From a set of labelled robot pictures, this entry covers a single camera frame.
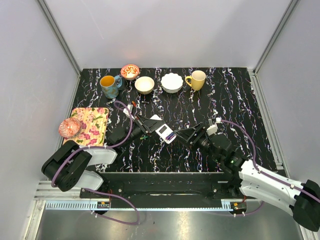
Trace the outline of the white red remote control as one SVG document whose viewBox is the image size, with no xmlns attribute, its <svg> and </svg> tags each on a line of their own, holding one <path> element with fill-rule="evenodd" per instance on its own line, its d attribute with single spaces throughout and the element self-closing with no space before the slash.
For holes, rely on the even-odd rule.
<svg viewBox="0 0 320 240">
<path fill-rule="evenodd" d="M 153 115 L 151 117 L 151 119 L 160 120 L 161 118 L 158 115 L 155 114 L 155 115 Z M 157 129 L 155 132 L 167 144 L 172 143 L 176 138 L 176 135 L 175 135 L 174 131 L 166 124 L 166 122 L 159 129 Z M 174 133 L 174 137 L 171 140 L 167 140 L 168 136 L 172 135 L 173 133 Z"/>
</svg>

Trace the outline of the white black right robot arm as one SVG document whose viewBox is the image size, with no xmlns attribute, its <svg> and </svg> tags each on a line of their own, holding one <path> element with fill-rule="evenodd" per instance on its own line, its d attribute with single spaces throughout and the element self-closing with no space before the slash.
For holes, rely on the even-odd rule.
<svg viewBox="0 0 320 240">
<path fill-rule="evenodd" d="M 211 132 L 203 123 L 175 130 L 174 134 L 188 149 L 199 149 L 219 164 L 230 177 L 227 192 L 231 197 L 259 199 L 285 211 L 302 227 L 319 231 L 320 186 L 316 182 L 300 182 L 258 166 L 238 154 L 224 134 Z"/>
</svg>

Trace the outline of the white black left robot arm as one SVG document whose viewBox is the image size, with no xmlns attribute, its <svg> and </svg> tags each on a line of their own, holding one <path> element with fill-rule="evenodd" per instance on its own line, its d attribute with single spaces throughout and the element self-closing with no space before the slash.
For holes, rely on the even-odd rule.
<svg viewBox="0 0 320 240">
<path fill-rule="evenodd" d="M 131 144 L 142 135 L 159 132 L 165 121 L 158 115 L 130 118 L 129 128 L 117 127 L 102 146 L 81 146 L 74 140 L 64 143 L 41 167 L 41 172 L 51 180 L 52 187 L 67 192 L 73 187 L 89 188 L 98 198 L 108 193 L 108 185 L 102 176 L 86 168 L 92 165 L 112 164 L 120 154 L 120 147 Z"/>
</svg>

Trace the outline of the cream round bowl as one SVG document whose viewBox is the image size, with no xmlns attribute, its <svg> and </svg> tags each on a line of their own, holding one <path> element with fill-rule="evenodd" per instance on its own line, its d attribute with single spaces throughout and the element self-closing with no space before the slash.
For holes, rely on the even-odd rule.
<svg viewBox="0 0 320 240">
<path fill-rule="evenodd" d="M 134 86 L 140 94 L 147 95 L 153 91 L 155 82 L 151 77 L 142 76 L 135 81 Z"/>
</svg>

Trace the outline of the white scalloped bowl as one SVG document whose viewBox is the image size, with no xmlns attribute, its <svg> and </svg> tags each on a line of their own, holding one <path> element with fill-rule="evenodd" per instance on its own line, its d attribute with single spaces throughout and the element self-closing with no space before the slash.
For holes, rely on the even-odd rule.
<svg viewBox="0 0 320 240">
<path fill-rule="evenodd" d="M 167 93 L 177 93 L 183 86 L 183 79 L 177 73 L 168 73 L 161 78 L 161 86 Z"/>
</svg>

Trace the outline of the blue floral mug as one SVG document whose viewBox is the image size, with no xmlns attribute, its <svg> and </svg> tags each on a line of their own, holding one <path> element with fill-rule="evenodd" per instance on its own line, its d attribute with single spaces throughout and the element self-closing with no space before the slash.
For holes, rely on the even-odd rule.
<svg viewBox="0 0 320 240">
<path fill-rule="evenodd" d="M 123 81 L 119 75 L 106 75 L 101 78 L 99 84 L 106 98 L 115 99 L 119 95 L 119 90 L 123 85 Z"/>
</svg>

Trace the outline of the orange patterned small bowl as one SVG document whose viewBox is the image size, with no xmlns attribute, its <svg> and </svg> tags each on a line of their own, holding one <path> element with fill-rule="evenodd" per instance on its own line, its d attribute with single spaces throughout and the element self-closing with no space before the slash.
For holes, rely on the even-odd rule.
<svg viewBox="0 0 320 240">
<path fill-rule="evenodd" d="M 139 67 L 134 64 L 127 64 L 120 70 L 121 76 L 129 81 L 134 80 L 139 75 L 139 73 Z"/>
</svg>

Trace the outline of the yellow mug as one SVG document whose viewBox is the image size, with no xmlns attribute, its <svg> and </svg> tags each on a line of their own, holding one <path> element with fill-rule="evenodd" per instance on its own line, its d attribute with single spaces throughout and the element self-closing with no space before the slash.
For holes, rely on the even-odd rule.
<svg viewBox="0 0 320 240">
<path fill-rule="evenodd" d="M 194 91 L 199 91 L 203 87 L 206 77 L 205 72 L 195 70 L 190 76 L 186 76 L 184 80 Z"/>
</svg>

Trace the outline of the floral wooden tray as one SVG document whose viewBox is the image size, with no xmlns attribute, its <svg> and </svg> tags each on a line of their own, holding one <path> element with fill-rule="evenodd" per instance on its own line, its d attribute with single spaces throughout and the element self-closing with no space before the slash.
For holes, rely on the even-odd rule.
<svg viewBox="0 0 320 240">
<path fill-rule="evenodd" d="M 71 138 L 64 138 L 63 144 L 73 140 L 81 146 L 103 146 L 107 130 L 109 109 L 106 107 L 77 107 L 71 112 L 71 118 L 81 123 L 80 132 Z"/>
</svg>

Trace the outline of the red patterned bowl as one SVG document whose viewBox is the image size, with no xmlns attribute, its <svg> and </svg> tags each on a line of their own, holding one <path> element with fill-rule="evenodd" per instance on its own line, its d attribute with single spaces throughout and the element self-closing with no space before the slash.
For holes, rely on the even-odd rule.
<svg viewBox="0 0 320 240">
<path fill-rule="evenodd" d="M 63 138 L 72 138 L 81 130 L 81 122 L 74 117 L 67 118 L 59 125 L 58 132 Z"/>
</svg>

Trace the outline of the aluminium frame post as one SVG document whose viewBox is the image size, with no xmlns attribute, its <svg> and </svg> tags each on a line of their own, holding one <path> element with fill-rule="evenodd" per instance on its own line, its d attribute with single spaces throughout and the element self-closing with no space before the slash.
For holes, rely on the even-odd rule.
<svg viewBox="0 0 320 240">
<path fill-rule="evenodd" d="M 55 18 L 53 13 L 51 12 L 47 1 L 46 0 L 36 0 L 37 4 L 39 5 L 45 19 L 47 20 L 53 34 L 55 35 L 57 41 L 59 42 L 65 56 L 67 57 L 69 63 L 71 64 L 73 70 L 75 71 L 75 73 L 80 76 L 81 75 L 81 68 L 79 66 L 79 64 L 77 63 L 70 47 L 67 44 L 67 41 L 65 40 Z"/>
</svg>

